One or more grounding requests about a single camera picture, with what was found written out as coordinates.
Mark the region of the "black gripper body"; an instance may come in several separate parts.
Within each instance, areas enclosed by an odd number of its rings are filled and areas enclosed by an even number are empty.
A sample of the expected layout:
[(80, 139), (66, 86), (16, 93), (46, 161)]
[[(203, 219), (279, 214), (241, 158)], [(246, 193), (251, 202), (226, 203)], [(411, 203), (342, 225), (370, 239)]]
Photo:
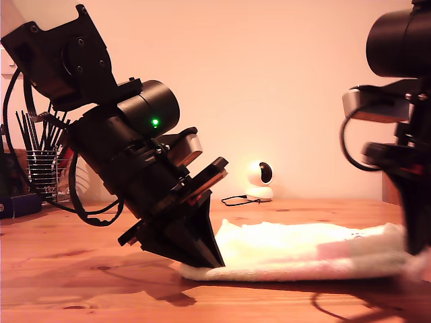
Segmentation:
[(119, 238), (119, 244), (138, 240), (137, 231), (145, 223), (166, 225), (193, 216), (196, 203), (210, 197), (210, 188), (226, 176), (227, 164), (226, 159), (219, 157), (192, 178), (185, 166), (175, 165), (167, 154), (156, 149), (99, 146), (99, 177), (106, 189), (122, 199), (139, 219)]

